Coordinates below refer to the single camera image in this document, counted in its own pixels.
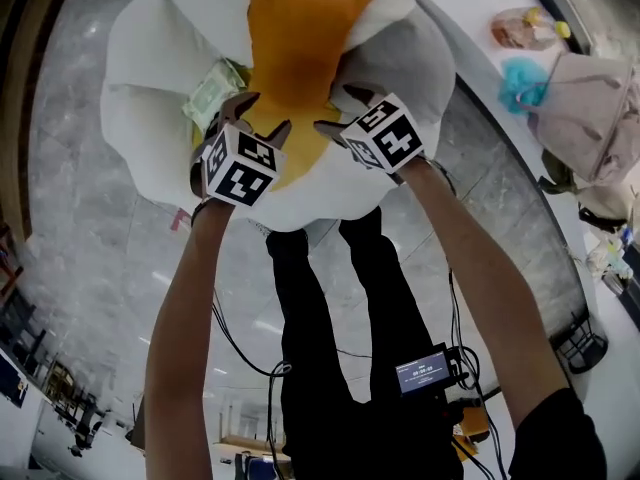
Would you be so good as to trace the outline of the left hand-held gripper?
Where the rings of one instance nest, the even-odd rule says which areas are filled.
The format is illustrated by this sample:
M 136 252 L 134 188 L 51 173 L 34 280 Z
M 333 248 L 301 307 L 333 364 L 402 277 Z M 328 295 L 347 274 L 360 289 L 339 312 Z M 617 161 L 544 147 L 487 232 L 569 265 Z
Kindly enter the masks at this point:
M 275 147 L 286 142 L 292 124 L 285 120 L 257 137 L 235 125 L 260 98 L 242 92 L 226 99 L 213 119 L 213 133 L 194 152 L 191 188 L 203 199 L 213 197 L 234 206 L 254 207 L 284 172 L 287 155 Z

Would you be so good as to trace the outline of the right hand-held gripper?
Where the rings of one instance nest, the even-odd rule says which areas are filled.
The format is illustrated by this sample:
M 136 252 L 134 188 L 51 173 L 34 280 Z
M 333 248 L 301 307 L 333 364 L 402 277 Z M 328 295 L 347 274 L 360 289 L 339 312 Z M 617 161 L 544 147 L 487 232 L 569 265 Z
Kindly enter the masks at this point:
M 326 120 L 314 129 L 341 147 L 349 147 L 368 168 L 395 173 L 424 150 L 417 125 L 406 105 L 375 84 L 344 84 L 344 91 L 369 110 L 348 124 Z

